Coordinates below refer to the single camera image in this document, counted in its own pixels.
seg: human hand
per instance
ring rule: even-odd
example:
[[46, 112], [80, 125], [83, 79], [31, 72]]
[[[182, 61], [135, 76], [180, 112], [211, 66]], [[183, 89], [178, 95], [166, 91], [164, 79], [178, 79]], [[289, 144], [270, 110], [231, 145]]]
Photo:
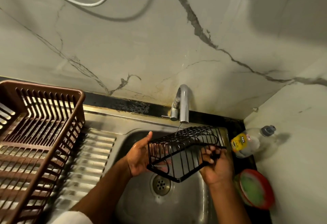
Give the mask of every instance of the human hand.
[[132, 176], [138, 176], [146, 171], [149, 164], [147, 144], [152, 138], [152, 131], [146, 137], [137, 141], [126, 154], [127, 163]]
[[[200, 162], [208, 161], [210, 165], [200, 169], [200, 173], [204, 182], [209, 186], [215, 186], [223, 182], [231, 182], [233, 177], [233, 169], [230, 159], [227, 157], [226, 149], [216, 149], [214, 146], [210, 146], [210, 149], [202, 148]], [[216, 153], [220, 154], [220, 158], [216, 161], [210, 158], [210, 155]]]

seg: drain strainer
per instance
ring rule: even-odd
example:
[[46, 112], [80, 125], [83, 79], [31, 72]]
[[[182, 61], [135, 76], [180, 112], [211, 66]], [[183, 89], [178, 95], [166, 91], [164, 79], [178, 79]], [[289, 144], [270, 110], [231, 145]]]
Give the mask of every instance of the drain strainer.
[[168, 194], [171, 189], [171, 181], [162, 176], [155, 176], [152, 181], [152, 187], [156, 194], [164, 196]]

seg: running water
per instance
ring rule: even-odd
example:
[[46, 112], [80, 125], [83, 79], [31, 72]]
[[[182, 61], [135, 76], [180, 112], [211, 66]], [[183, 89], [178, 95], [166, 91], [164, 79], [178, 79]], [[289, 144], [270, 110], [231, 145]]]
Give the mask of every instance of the running water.
[[175, 133], [175, 136], [176, 136], [178, 130], [180, 129], [181, 125], [182, 125], [182, 123], [180, 123], [180, 125], [178, 126], [177, 131], [176, 131], [176, 133]]

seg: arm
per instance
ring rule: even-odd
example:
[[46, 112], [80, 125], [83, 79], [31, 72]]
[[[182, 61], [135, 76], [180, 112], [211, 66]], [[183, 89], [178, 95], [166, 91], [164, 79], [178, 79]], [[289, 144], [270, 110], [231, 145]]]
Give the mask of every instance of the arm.
[[[212, 152], [220, 153], [216, 163], [210, 159]], [[210, 162], [200, 170], [203, 180], [209, 187], [220, 224], [251, 224], [245, 208], [236, 192], [232, 181], [231, 162], [226, 156], [227, 150], [210, 150], [202, 152], [203, 160]]]
[[108, 223], [128, 181], [146, 170], [149, 163], [147, 144], [151, 138], [152, 132], [149, 132], [136, 142], [71, 211], [84, 213], [93, 224]]

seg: plastic bottle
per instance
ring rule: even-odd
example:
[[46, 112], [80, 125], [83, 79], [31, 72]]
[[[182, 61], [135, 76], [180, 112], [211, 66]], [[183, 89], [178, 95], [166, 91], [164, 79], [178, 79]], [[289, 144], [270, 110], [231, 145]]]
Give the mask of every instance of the plastic bottle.
[[276, 128], [272, 125], [263, 128], [249, 128], [231, 140], [231, 147], [238, 158], [246, 158], [258, 152], [269, 143], [275, 136]]

